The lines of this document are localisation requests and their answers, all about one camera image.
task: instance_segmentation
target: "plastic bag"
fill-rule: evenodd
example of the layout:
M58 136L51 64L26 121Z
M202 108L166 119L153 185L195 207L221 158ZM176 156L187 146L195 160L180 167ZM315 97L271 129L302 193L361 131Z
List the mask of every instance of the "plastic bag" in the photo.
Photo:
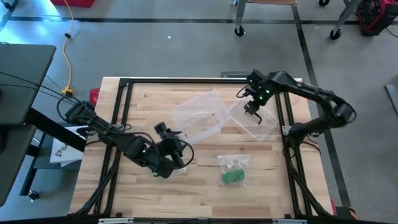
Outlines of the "plastic bag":
M248 186L250 155L217 156L221 166L220 185Z

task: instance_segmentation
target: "red equipment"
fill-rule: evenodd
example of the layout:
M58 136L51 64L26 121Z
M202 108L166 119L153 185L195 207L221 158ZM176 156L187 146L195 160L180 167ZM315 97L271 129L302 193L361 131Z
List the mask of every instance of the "red equipment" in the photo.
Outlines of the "red equipment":
M363 0L358 8L362 35L379 35L398 16L398 2L395 0Z
M95 0L67 0L70 7L91 7ZM66 6L64 0L51 0L52 4Z

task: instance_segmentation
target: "black desk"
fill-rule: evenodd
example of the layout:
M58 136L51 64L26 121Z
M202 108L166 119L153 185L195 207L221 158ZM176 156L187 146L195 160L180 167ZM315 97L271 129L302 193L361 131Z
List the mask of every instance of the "black desk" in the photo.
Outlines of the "black desk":
M34 85L0 73L0 90L2 90L0 96L0 128L8 132L7 152L4 151L0 154L0 170L3 173L0 175L0 206L4 203L2 200L7 198L11 190L24 156L26 154L36 156L39 153L39 148L30 145L33 135L26 128L35 127L75 149L84 151L85 140L31 108L39 86L42 84L51 64L54 52L55 47L50 45L0 44L0 72L35 83ZM4 84L29 86L31 88ZM1 162L8 160L15 164L10 167L8 162ZM32 163L20 195L27 195L29 191L35 174L34 163Z

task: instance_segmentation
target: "yellow extension cord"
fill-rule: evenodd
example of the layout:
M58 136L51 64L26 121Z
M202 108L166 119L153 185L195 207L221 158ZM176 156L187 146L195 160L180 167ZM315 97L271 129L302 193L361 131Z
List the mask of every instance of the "yellow extension cord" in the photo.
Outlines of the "yellow extension cord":
M71 33L72 33L72 30L73 30L73 14L72 14L72 10L70 10L70 7L69 7L69 4L68 4L67 0L63 0L63 1L67 5L70 17L72 19L72 23L70 25L70 29L67 32L67 34L70 36ZM64 95L72 95L73 94L73 90L70 88L70 83L72 82L72 66L70 65L69 58L68 58L67 54L65 53L65 49L67 47L67 40L68 39L69 39L69 37L67 37L67 35L65 34L65 40L63 41L63 45L62 45L62 53L63 53L63 56L65 57L65 60L68 63L68 66L69 66L69 81L68 81L68 85L65 87L65 89L61 91L61 93L64 94Z

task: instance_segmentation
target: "green object in bag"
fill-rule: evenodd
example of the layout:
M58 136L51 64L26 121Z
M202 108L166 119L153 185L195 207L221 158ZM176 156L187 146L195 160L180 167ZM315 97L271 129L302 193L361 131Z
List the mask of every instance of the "green object in bag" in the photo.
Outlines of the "green object in bag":
M239 169L226 172L223 174L222 180L224 184L238 183L239 181L244 180L244 170Z

